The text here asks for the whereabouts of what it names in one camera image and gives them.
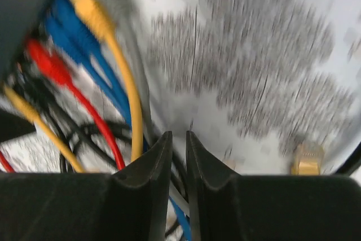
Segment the black network switch box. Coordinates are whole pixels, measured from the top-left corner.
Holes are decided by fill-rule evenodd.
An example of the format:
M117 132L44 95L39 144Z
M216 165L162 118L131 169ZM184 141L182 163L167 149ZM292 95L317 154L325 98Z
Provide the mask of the black network switch box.
M1 81L22 54L24 42L39 25L51 0L1 0Z

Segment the floral table mat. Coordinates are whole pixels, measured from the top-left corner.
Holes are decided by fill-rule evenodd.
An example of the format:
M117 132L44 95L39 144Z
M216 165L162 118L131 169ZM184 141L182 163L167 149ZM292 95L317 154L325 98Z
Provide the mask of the floral table mat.
M99 0L147 135L193 131L242 174L287 174L304 141L323 174L360 172L360 0Z

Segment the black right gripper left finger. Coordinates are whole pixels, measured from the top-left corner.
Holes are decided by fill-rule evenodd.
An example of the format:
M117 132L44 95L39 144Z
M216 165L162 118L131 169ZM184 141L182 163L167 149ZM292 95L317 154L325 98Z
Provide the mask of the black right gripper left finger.
M1 239L164 240L172 144L115 174L1 174Z

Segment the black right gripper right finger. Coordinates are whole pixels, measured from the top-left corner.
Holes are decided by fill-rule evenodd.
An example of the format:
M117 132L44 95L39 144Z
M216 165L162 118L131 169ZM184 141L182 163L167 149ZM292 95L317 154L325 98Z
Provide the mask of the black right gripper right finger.
M333 176L242 176L189 131L193 240L359 240L360 186Z

